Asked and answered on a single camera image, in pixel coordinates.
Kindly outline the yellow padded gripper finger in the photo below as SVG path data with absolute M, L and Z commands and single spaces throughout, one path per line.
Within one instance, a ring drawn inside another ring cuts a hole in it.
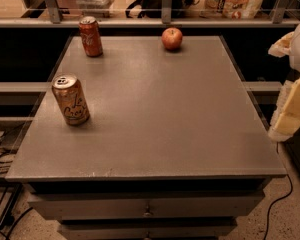
M 284 142 L 300 128 L 300 78 L 286 80 L 281 87 L 268 136 L 272 141 Z
M 274 57 L 284 57 L 291 54 L 291 44 L 294 32 L 289 32 L 277 40 L 268 50 L 268 54 Z

